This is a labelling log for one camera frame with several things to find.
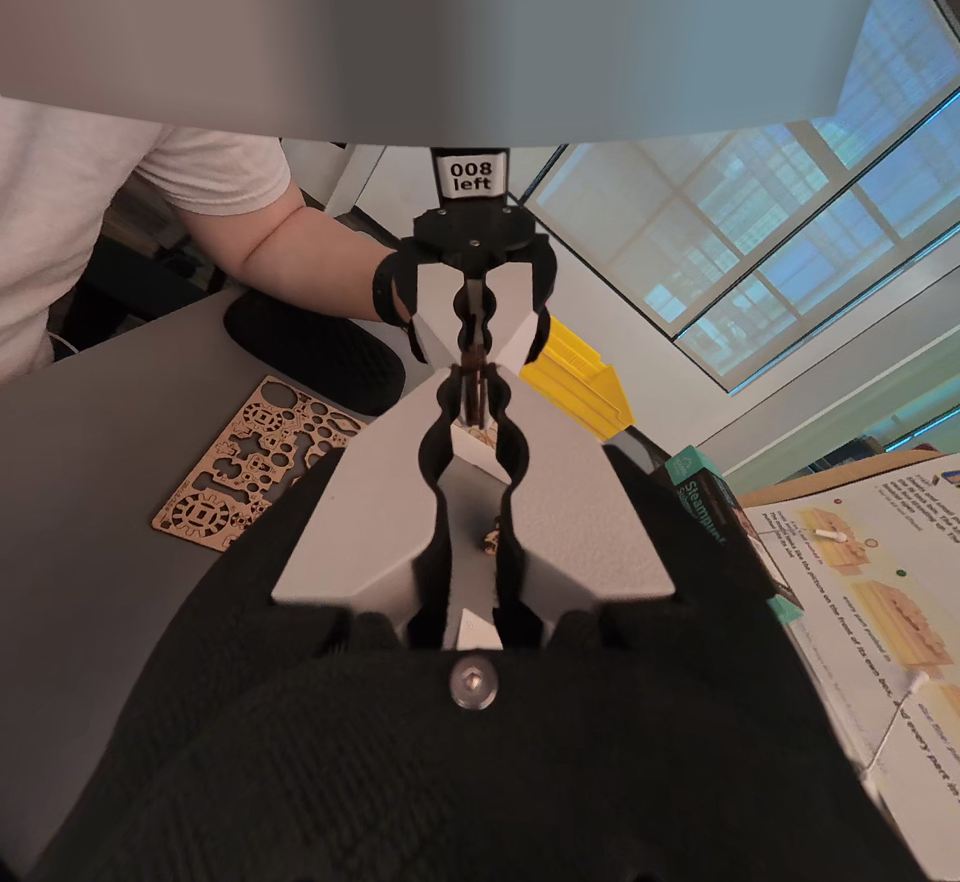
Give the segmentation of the small wooden lever part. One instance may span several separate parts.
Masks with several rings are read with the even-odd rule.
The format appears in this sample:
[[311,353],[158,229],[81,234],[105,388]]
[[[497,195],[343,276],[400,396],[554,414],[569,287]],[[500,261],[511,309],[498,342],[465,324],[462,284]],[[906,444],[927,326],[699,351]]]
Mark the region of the small wooden lever part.
[[467,428],[483,430],[488,422],[487,353],[482,340],[462,353],[460,420]]

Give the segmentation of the window with grid frame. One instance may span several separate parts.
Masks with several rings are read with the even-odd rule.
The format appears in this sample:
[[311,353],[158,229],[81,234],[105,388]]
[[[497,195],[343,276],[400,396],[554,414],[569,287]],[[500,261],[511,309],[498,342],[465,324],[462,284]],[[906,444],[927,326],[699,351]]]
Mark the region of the window with grid frame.
[[735,394],[958,232],[958,24],[872,0],[834,115],[519,149],[510,192]]

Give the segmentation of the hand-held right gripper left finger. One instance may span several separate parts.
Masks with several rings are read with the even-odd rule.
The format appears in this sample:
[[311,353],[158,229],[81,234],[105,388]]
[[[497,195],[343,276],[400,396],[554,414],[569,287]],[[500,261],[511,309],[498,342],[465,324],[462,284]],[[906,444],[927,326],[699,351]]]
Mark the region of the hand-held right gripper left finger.
[[440,480],[453,460],[462,371],[443,369],[351,441],[271,598],[384,615],[412,648],[439,649],[452,549]]

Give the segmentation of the person in white shirt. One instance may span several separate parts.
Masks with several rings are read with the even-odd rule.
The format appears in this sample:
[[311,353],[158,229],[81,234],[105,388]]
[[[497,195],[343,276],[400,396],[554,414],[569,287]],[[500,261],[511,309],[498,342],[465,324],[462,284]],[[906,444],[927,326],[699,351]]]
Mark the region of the person in white shirt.
[[131,175],[167,204],[236,216],[291,182],[277,137],[210,131],[1,99],[1,380],[53,360],[50,306],[90,261]]

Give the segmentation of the printed instruction sheet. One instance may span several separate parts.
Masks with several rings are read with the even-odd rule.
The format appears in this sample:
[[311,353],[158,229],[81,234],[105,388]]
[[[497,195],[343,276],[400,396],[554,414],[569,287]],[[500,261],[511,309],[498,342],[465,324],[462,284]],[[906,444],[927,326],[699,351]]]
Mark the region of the printed instruction sheet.
[[958,880],[958,468],[930,457],[746,508],[854,768],[938,880]]

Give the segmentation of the black and teal kit box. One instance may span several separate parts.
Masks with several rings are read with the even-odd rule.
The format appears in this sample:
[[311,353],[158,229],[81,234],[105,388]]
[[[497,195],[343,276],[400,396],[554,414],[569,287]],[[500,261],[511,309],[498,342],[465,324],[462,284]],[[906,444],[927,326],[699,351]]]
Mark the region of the black and teal kit box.
[[714,463],[688,445],[666,461],[665,472],[679,503],[722,547],[745,588],[762,593],[781,624],[799,620],[802,604]]

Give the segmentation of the laser-cut wooden parts sheet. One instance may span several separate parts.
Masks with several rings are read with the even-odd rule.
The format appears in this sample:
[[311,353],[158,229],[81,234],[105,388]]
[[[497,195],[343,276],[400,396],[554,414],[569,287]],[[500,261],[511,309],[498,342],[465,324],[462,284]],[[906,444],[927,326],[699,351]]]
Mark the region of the laser-cut wooden parts sheet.
[[366,422],[265,377],[151,520],[155,531],[224,552]]

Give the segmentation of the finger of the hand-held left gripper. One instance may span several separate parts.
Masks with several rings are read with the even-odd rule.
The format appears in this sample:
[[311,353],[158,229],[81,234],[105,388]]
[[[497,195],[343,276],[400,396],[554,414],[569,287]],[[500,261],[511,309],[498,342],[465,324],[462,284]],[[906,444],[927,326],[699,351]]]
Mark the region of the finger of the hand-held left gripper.
[[480,370],[480,292],[479,282],[458,268],[444,263],[417,267],[413,336],[432,370]]
[[533,270],[528,262],[501,264],[481,283],[482,332],[488,342],[482,374],[492,366],[519,374],[527,365],[541,316],[534,307]]

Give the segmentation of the brown cardboard board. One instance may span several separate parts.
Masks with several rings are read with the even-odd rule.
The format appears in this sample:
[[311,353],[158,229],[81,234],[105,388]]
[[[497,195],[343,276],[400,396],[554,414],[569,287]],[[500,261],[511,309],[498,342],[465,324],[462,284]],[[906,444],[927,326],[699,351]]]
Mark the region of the brown cardboard board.
[[928,444],[874,455],[738,496],[744,509],[802,499],[946,456]]

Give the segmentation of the yellow plastic bin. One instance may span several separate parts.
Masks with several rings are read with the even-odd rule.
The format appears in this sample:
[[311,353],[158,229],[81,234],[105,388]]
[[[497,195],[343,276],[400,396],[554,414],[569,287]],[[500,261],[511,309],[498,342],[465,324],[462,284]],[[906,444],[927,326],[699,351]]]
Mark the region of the yellow plastic bin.
[[519,377],[601,442],[635,424],[614,367],[556,317],[544,348]]

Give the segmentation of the white cardboard box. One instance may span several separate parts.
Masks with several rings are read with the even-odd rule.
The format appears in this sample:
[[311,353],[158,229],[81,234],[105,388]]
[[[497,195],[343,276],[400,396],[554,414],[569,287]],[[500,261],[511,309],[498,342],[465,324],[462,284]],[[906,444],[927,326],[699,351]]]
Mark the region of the white cardboard box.
[[451,424],[450,434],[454,456],[509,486],[511,478],[497,458],[498,425],[495,421],[477,428],[457,419]]

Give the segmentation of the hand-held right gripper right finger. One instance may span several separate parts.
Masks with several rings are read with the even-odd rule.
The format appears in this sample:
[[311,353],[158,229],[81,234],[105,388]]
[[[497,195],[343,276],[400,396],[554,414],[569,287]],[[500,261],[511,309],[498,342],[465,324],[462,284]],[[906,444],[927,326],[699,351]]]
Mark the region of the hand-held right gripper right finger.
[[537,649],[570,612],[671,598],[675,584],[601,442],[505,366],[485,367],[499,512],[494,624]]

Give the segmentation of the person's left forearm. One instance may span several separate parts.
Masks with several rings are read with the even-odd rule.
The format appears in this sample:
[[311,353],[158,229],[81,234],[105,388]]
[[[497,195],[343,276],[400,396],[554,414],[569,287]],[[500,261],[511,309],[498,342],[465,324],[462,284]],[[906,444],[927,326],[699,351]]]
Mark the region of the person's left forearm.
[[388,247],[307,206],[295,181],[250,213],[174,212],[204,255],[247,288],[323,315],[381,321],[374,279]]

